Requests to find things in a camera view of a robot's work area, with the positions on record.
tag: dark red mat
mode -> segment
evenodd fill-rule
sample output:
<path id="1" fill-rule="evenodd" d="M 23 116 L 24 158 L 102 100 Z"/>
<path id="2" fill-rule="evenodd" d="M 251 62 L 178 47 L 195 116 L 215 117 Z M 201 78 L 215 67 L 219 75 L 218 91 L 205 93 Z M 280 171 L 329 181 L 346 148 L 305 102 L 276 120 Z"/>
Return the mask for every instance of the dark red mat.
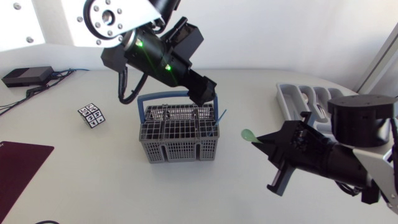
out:
<path id="1" fill-rule="evenodd" d="M 0 142 L 0 223 L 54 147 Z"/>

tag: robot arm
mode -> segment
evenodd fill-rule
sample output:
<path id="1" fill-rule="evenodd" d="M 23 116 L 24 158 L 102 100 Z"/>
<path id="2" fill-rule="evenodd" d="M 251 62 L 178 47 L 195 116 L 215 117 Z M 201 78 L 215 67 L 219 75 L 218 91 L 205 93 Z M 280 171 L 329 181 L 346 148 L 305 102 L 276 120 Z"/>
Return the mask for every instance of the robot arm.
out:
<path id="1" fill-rule="evenodd" d="M 189 58 L 203 41 L 199 29 L 181 20 L 162 37 L 180 0 L 20 0 L 0 2 L 8 15 L 0 37 L 0 51 L 35 44 L 104 47 L 105 66 L 119 73 L 119 99 L 128 104 L 147 76 L 171 86 L 188 88 L 190 99 L 201 106 L 214 99 L 216 83 L 191 70 Z M 126 64 L 142 71 L 137 88 L 124 98 Z"/>
<path id="2" fill-rule="evenodd" d="M 352 196 L 361 192 L 364 203 L 376 203 L 382 195 L 398 214 L 397 104 L 395 98 L 378 95 L 330 100 L 332 132 L 338 142 L 309 125 L 310 112 L 302 113 L 304 122 L 285 121 L 280 131 L 258 137 L 261 143 L 252 144 L 279 170 L 267 188 L 282 196 L 293 171 L 301 169 L 335 180 Z"/>

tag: green spoon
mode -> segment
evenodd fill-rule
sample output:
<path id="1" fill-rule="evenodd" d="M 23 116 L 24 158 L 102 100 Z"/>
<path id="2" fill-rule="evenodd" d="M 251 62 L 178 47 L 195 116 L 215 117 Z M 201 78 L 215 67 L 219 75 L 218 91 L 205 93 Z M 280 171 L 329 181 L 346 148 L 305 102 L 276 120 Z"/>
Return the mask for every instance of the green spoon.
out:
<path id="1" fill-rule="evenodd" d="M 260 141 L 255 137 L 255 135 L 253 134 L 253 132 L 251 132 L 251 131 L 248 130 L 248 129 L 244 129 L 244 130 L 242 131 L 241 135 L 242 135 L 242 138 L 243 138 L 244 140 L 246 140 L 246 141 L 254 142 L 254 143 L 262 143 L 262 142 L 260 142 Z"/>

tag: black power adapter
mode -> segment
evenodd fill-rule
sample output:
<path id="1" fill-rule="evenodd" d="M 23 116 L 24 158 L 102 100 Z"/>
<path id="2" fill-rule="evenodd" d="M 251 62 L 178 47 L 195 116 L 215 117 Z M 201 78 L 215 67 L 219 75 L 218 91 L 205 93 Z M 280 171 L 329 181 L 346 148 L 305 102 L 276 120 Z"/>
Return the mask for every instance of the black power adapter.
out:
<path id="1" fill-rule="evenodd" d="M 52 67 L 18 68 L 1 80 L 7 87 L 46 85 L 51 80 Z"/>

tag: blue handle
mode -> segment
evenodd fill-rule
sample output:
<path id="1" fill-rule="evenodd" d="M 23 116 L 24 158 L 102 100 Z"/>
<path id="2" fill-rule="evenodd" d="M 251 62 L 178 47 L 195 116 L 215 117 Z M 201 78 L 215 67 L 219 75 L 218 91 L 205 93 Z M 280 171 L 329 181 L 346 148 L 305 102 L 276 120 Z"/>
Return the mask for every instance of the blue handle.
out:
<path id="1" fill-rule="evenodd" d="M 137 103 L 138 103 L 138 112 L 139 112 L 139 119 L 141 120 L 141 124 L 145 122 L 144 116 L 144 101 L 147 100 L 156 100 L 161 98 L 169 98 L 169 97 L 183 97 L 188 96 L 188 91 L 165 91 L 165 92 L 158 92 L 158 93 L 150 93 L 138 96 Z M 213 100 L 214 103 L 214 117 L 216 121 L 218 120 L 218 97 Z"/>

